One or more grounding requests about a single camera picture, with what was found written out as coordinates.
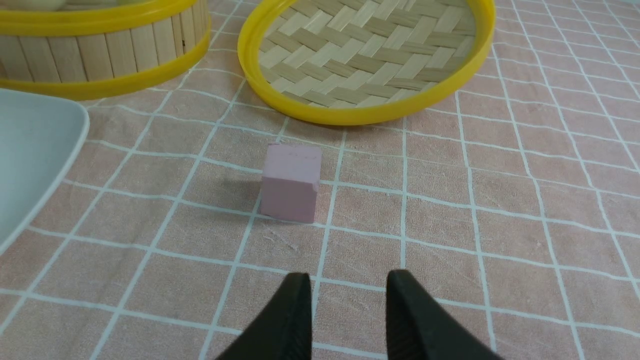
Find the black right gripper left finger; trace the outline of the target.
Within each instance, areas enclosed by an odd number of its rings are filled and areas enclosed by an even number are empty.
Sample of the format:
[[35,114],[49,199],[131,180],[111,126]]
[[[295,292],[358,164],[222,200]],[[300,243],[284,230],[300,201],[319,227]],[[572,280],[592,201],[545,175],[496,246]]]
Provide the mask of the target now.
[[312,290],[308,273],[287,274],[268,303],[218,360],[310,360]]

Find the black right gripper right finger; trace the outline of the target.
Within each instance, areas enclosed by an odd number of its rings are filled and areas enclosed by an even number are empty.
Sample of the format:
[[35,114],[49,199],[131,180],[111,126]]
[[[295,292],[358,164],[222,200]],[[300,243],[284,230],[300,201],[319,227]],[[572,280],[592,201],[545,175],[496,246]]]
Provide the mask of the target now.
[[422,287],[407,269],[386,280],[389,360],[500,360]]

